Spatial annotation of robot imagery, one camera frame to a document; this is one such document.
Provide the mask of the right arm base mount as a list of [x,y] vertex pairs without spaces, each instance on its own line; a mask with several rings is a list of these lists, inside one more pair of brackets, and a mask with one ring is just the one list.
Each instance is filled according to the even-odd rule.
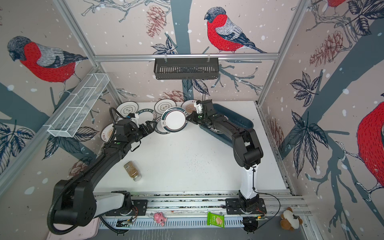
[[226,199],[224,209],[228,215],[266,215],[265,202],[259,195],[252,199],[239,196],[237,199]]

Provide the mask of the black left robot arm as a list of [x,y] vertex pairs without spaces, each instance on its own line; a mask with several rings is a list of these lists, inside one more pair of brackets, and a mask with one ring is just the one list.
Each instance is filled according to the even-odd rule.
[[108,171],[132,150],[132,144],[140,143],[141,139],[153,133],[155,126],[154,121],[139,126],[131,119],[118,121],[111,142],[105,145],[95,162],[71,179],[61,180],[55,185],[47,216],[51,232],[62,234],[55,224],[69,225],[74,229],[84,227],[92,219],[112,210],[131,211],[133,203],[129,192],[113,191],[95,197],[94,189]]

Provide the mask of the large green rim plate back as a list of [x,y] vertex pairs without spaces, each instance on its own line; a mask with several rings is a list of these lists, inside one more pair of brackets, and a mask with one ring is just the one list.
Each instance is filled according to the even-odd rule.
[[168,131],[166,131],[164,128],[163,128],[163,126],[162,126],[162,124],[161,124],[161,117],[158,117],[157,119],[156,119],[156,127],[155,127],[155,132],[156,133],[158,133],[158,134],[160,134],[160,135],[167,135],[167,134],[169,134],[170,132],[168,132]]

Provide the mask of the dark teal plastic bin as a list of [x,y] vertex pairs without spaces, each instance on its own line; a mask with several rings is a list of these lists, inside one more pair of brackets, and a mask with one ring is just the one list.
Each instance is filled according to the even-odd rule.
[[[237,126],[240,126],[244,129],[253,129],[254,124],[251,120],[245,118],[244,116],[220,105],[213,103],[214,109],[219,113],[224,115],[230,122],[234,123]],[[232,147],[232,139],[230,137],[227,137],[224,133],[223,134],[215,134],[211,130],[209,130],[205,126],[199,126],[202,130],[204,130],[206,133],[210,134],[214,138],[220,140],[221,142],[225,143],[226,145]]]

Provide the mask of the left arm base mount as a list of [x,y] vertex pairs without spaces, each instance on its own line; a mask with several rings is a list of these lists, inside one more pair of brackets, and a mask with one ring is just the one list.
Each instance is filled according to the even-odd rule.
[[148,206],[148,200],[132,200],[131,204],[123,206],[116,210],[111,210],[106,213],[108,217],[135,217],[145,216]]

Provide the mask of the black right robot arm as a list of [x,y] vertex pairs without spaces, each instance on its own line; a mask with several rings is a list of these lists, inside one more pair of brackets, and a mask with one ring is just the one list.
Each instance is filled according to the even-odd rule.
[[223,114],[218,113],[211,100],[197,101],[196,108],[187,117],[195,125],[213,128],[231,139],[234,158],[237,164],[244,168],[239,196],[250,200],[258,196],[256,190],[256,176],[258,166],[264,156],[257,133],[253,128],[245,129]]

